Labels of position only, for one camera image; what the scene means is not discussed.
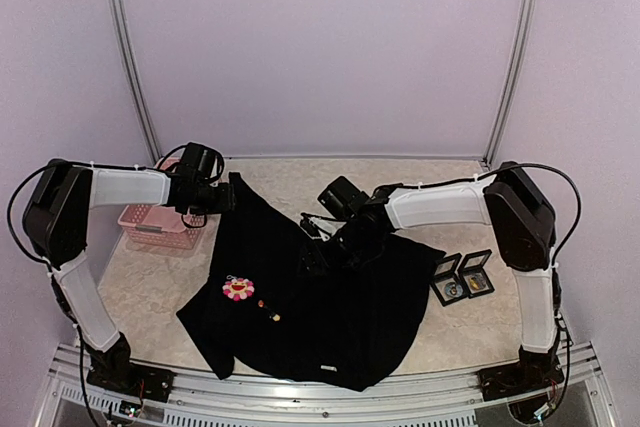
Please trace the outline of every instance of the black t-shirt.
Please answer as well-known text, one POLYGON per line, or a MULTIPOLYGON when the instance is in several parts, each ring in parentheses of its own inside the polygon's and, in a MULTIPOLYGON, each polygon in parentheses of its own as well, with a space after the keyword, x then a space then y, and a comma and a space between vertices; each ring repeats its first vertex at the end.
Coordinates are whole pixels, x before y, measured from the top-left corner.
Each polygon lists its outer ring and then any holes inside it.
POLYGON ((312 240, 239 174, 229 179, 236 209, 221 216, 207 283, 178 312, 213 372, 229 377, 237 357, 273 377, 358 391, 391 374, 413 343, 444 252, 391 235, 360 272, 299 276, 300 250, 312 240), (230 290, 236 280, 246 298, 230 290))

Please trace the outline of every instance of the flower keychain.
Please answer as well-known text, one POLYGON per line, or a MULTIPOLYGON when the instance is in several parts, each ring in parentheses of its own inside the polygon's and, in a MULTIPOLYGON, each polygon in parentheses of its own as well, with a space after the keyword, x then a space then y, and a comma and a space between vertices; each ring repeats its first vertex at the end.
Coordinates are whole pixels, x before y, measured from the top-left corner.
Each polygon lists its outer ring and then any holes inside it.
POLYGON ((227 275, 227 281, 222 286, 222 293, 235 302, 248 299, 254 291, 253 282, 233 275, 227 275))

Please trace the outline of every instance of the small display box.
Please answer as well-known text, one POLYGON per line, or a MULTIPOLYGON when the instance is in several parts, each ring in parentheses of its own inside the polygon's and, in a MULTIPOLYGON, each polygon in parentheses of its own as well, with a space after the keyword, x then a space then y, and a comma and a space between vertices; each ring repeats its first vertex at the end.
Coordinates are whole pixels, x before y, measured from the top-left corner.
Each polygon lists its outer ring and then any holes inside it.
POLYGON ((450 255, 441 259, 436 267, 431 287, 443 306, 469 297, 466 285, 460 281, 456 274, 461 259, 462 254, 450 255))
POLYGON ((465 255, 458 267, 458 277, 464 284, 469 298, 487 295, 495 290, 484 270, 489 257, 491 257, 491 250, 473 252, 465 255))

